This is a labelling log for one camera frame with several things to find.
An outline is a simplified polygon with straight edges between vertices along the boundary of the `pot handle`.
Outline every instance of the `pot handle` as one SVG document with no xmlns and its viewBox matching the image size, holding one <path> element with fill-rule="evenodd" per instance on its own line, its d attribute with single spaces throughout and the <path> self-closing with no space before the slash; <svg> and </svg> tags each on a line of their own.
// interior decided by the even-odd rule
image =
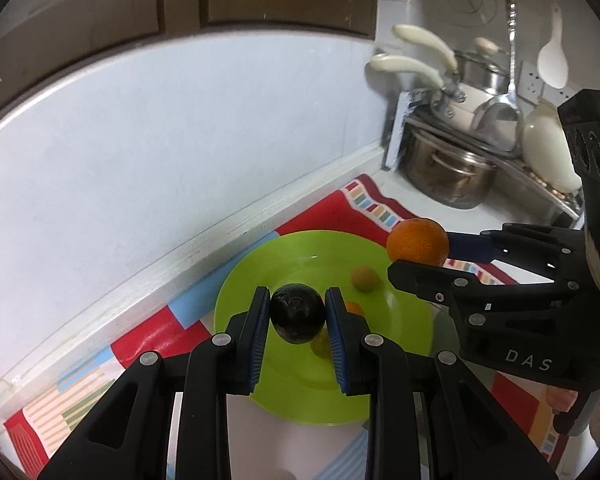
<svg viewBox="0 0 600 480">
<path fill-rule="evenodd" d="M 417 25 L 405 25 L 403 23 L 394 25 L 392 31 L 401 40 L 432 48 L 442 58 L 442 63 L 447 70 L 451 70 L 451 72 L 458 70 L 456 54 L 454 54 L 454 51 L 451 50 L 448 44 L 433 32 Z"/>
<path fill-rule="evenodd" d="M 413 72 L 423 77 L 426 86 L 433 90 L 442 90 L 445 85 L 440 73 L 426 63 L 397 54 L 376 54 L 369 65 L 378 72 Z"/>
<path fill-rule="evenodd" d="M 471 171 L 461 170 L 460 168 L 456 168 L 455 166 L 452 166 L 451 164 L 449 164 L 448 162 L 446 162 L 442 158 L 440 158 L 438 156 L 438 152 L 431 153 L 430 157 L 432 158 L 432 160 L 434 162 L 438 163 L 440 166 L 443 166 L 444 168 L 447 168 L 448 170 L 455 171 L 456 173 L 459 173 L 462 176 L 475 176 L 476 175 L 475 172 L 472 173 Z"/>
</svg>

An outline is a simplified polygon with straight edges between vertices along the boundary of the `orange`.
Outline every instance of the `orange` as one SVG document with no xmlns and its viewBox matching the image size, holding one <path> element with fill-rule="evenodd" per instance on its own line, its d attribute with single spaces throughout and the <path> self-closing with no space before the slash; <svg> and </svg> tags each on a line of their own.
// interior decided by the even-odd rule
<svg viewBox="0 0 600 480">
<path fill-rule="evenodd" d="M 389 259 L 441 266 L 449 254 L 449 238 L 429 218 L 411 218 L 396 224 L 386 240 Z"/>
<path fill-rule="evenodd" d="M 358 314 L 359 316 L 365 315 L 365 313 L 362 312 L 362 307 L 355 301 L 345 301 L 344 306 L 347 309 L 347 312 L 352 312 L 354 314 Z"/>
</svg>

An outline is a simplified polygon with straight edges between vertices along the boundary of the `white spoon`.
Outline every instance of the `white spoon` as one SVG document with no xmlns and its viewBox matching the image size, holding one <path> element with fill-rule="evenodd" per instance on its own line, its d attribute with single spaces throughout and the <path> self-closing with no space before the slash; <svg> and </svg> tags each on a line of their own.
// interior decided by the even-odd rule
<svg viewBox="0 0 600 480">
<path fill-rule="evenodd" d="M 569 79 L 569 65 L 562 49 L 562 13 L 558 4 L 551 7 L 551 23 L 551 39 L 538 54 L 538 74 L 549 86 L 564 88 Z"/>
</svg>

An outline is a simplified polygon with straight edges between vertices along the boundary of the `cream pan handle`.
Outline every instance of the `cream pan handle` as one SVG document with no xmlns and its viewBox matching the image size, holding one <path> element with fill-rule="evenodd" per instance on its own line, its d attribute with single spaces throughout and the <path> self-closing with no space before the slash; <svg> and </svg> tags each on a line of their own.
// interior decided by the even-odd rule
<svg viewBox="0 0 600 480">
<path fill-rule="evenodd" d="M 451 72 L 458 70 L 456 54 L 449 48 L 448 44 L 442 41 L 433 32 L 430 32 L 426 28 L 418 27 L 417 25 L 403 24 L 394 25 L 392 31 L 401 40 L 432 48 L 440 55 L 447 70 L 451 70 Z"/>
<path fill-rule="evenodd" d="M 433 90 L 440 90 L 444 87 L 440 73 L 426 63 L 407 56 L 398 56 L 396 54 L 376 54 L 371 58 L 369 65 L 378 72 L 413 72 L 422 76 L 427 87 Z"/>
</svg>

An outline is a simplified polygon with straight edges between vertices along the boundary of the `metal spatula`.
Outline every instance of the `metal spatula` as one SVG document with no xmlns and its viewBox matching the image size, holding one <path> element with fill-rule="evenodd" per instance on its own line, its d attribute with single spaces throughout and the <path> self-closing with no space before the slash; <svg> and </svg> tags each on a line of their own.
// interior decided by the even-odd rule
<svg viewBox="0 0 600 480">
<path fill-rule="evenodd" d="M 507 93 L 492 97 L 475 109 L 471 133 L 507 152 L 520 150 L 518 121 L 520 109 L 516 95 L 516 1 L 506 0 L 509 30 L 509 87 Z"/>
</svg>

